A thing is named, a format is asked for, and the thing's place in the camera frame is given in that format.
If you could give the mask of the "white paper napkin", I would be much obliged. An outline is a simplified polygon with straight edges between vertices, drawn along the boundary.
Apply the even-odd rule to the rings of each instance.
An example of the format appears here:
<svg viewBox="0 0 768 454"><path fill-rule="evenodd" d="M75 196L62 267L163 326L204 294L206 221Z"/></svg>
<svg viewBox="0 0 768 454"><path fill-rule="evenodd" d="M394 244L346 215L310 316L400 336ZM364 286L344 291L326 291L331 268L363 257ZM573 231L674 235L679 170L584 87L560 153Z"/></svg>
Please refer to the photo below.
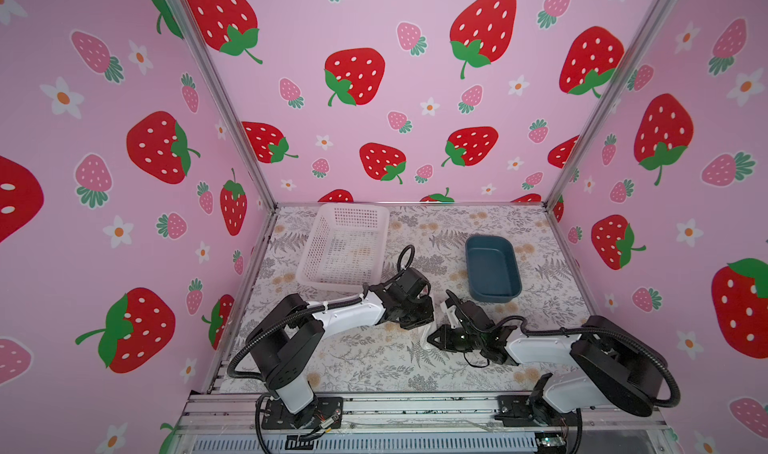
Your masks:
<svg viewBox="0 0 768 454"><path fill-rule="evenodd" d="M421 337L420 337L419 343L420 343L421 348L423 350L425 350L425 351L429 351L429 350L434 350L435 349L435 347L432 344L430 344L429 340L428 340L430 333L431 333L431 328L428 327L428 326L424 326L421 329Z"/></svg>

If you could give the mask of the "teal plastic utensil tray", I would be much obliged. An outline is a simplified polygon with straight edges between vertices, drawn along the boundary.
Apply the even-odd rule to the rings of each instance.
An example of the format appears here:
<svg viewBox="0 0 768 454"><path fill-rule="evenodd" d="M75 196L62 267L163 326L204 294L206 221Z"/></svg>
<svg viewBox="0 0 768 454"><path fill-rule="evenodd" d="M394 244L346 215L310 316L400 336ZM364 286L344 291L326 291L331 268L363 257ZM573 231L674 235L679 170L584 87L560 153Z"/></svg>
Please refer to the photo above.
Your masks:
<svg viewBox="0 0 768 454"><path fill-rule="evenodd" d="M497 235L474 234L465 244L470 296L480 302L507 303L518 297L522 280L512 243Z"/></svg>

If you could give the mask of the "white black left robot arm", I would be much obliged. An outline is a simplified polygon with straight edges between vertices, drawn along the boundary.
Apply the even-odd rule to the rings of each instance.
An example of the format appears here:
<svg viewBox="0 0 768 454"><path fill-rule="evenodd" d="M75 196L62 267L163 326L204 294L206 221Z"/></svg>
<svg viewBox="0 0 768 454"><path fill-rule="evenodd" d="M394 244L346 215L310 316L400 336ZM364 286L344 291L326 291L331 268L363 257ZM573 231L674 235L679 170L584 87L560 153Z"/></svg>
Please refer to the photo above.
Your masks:
<svg viewBox="0 0 768 454"><path fill-rule="evenodd" d="M381 324L414 330L434 321L431 283L412 266L415 247L405 246L396 273L362 292L332 301L283 298L251 331L227 365L227 376L261 382L267 398L289 416L293 428L330 428L336 412L323 412L305 368L321 341L346 331Z"/></svg>

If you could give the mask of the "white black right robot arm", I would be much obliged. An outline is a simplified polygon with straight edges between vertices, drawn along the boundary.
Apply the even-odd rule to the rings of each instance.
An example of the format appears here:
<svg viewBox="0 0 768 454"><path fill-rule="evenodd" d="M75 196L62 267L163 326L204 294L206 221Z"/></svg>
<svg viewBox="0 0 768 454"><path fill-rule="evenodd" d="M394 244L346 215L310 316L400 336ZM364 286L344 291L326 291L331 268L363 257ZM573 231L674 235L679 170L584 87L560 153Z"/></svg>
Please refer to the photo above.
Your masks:
<svg viewBox="0 0 768 454"><path fill-rule="evenodd" d="M521 315L491 320L476 303L454 293L441 305L448 323L426 337L434 348L467 355L477 352L487 365L557 364L565 374L545 373L526 399L498 414L517 425L578 425L582 412L612 406L636 417L673 408L681 390L664 357L600 315L579 327L529 328Z"/></svg>

